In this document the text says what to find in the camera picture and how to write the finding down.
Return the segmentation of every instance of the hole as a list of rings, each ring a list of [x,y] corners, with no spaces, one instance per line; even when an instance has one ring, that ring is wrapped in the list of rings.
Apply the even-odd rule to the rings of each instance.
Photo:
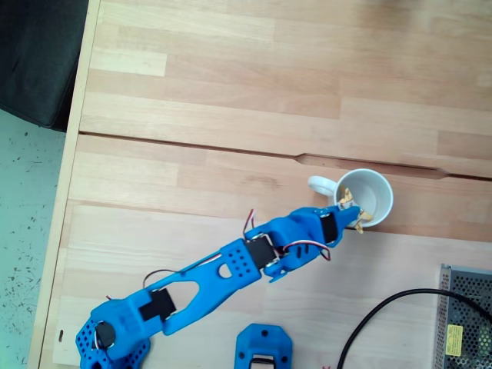
[[[224,279],[230,278],[232,276],[231,269],[229,269],[227,264],[223,264],[218,269],[218,275],[220,275]]]
[[[166,288],[175,303],[176,313],[184,310],[199,291],[198,284],[193,281],[171,283]]]

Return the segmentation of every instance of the blue 3d-printed part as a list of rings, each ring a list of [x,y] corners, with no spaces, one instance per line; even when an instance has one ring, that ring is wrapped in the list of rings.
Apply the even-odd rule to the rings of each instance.
[[[138,342],[132,352],[117,360],[109,358],[106,350],[97,349],[94,343],[94,330],[97,324],[89,319],[75,337],[78,353],[80,354],[81,369],[139,369],[142,360],[151,348],[147,338]]]
[[[135,360],[135,352],[139,352],[140,347],[145,345],[148,349],[149,344],[143,343],[148,342],[150,336],[159,331],[165,335],[173,334],[210,314],[234,292],[260,279],[260,270],[272,277],[271,281],[276,281],[320,255],[318,247],[305,244],[292,246],[284,253],[285,245],[293,241],[309,240],[335,247],[342,239],[345,227],[357,220],[359,212],[357,206],[347,210],[340,210],[336,206],[297,209],[287,217],[275,218],[253,228],[245,234],[244,239],[232,241],[215,253],[124,299],[106,301],[91,312],[91,323],[86,324],[89,328],[83,328],[77,336],[81,367],[84,365],[93,369],[88,363],[95,363],[94,357],[100,357],[101,353],[97,356],[93,354],[97,349],[91,344],[87,345],[87,342],[85,347],[81,346],[79,338],[84,340],[88,334],[93,336],[95,327],[101,322],[109,324],[115,337],[114,342],[100,350],[105,355],[103,359],[113,363],[113,366],[107,367],[116,367],[115,363],[128,358],[130,354],[134,358],[132,360]],[[223,265],[227,265],[230,277],[220,275],[219,268]],[[185,281],[196,282],[199,291],[186,308],[175,311],[166,287]],[[107,361],[98,363],[103,367]]]
[[[292,340],[281,327],[251,324],[238,335],[234,369],[250,369],[255,361],[291,369]]]

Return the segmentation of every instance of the yellow label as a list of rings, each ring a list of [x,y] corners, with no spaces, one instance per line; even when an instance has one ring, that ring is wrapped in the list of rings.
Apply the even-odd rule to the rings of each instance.
[[[461,356],[461,341],[463,340],[463,327],[460,325],[447,325],[446,355]]]

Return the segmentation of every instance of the blue robotic arm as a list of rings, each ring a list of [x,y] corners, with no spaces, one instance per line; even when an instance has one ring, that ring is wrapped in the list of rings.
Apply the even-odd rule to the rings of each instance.
[[[138,367],[150,336],[159,331],[173,334],[210,314],[234,292],[260,279],[261,270],[273,282],[313,261],[321,250],[312,244],[284,247],[299,240],[335,247],[359,212],[356,206],[297,209],[125,299],[99,305],[76,337],[81,368]],[[219,274],[224,264],[231,272],[228,278]],[[166,287],[185,281],[196,282],[199,291],[186,308],[176,311]]]

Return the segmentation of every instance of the gray floor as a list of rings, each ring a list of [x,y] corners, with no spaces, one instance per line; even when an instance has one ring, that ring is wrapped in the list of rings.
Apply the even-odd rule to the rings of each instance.
[[[27,361],[64,142],[0,111],[0,368]]]

